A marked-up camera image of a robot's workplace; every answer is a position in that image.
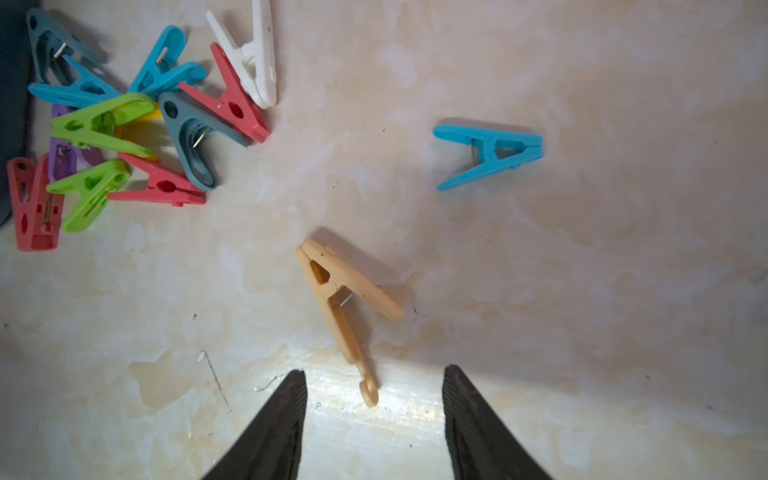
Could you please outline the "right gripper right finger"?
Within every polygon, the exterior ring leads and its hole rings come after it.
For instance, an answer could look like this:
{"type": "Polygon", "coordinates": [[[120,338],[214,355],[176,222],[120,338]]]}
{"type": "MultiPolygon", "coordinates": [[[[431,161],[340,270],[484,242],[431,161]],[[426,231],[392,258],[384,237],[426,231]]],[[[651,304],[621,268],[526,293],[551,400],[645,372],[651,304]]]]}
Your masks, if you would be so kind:
{"type": "Polygon", "coordinates": [[[457,365],[444,370],[445,437],[456,479],[548,479],[457,365]]]}

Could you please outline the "beige clothespin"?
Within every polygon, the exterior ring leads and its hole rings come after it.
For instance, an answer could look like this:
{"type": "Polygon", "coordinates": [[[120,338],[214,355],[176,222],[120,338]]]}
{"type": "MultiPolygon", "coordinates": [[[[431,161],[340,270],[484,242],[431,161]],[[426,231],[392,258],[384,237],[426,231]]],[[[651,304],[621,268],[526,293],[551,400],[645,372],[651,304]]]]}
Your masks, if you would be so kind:
{"type": "Polygon", "coordinates": [[[318,302],[326,324],[347,363],[361,376],[359,390],[366,406],[378,404],[378,385],[343,310],[342,293],[347,290],[392,322],[401,323],[399,304],[335,251],[313,239],[305,240],[296,255],[305,279],[318,302]]]}

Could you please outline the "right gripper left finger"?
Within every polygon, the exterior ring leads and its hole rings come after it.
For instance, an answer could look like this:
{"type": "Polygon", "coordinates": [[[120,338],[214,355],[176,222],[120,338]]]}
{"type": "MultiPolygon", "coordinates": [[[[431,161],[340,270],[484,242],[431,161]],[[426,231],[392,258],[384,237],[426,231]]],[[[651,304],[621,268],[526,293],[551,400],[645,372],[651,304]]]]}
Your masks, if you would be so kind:
{"type": "Polygon", "coordinates": [[[298,477],[307,409],[305,373],[290,371],[207,479],[298,477]]]}

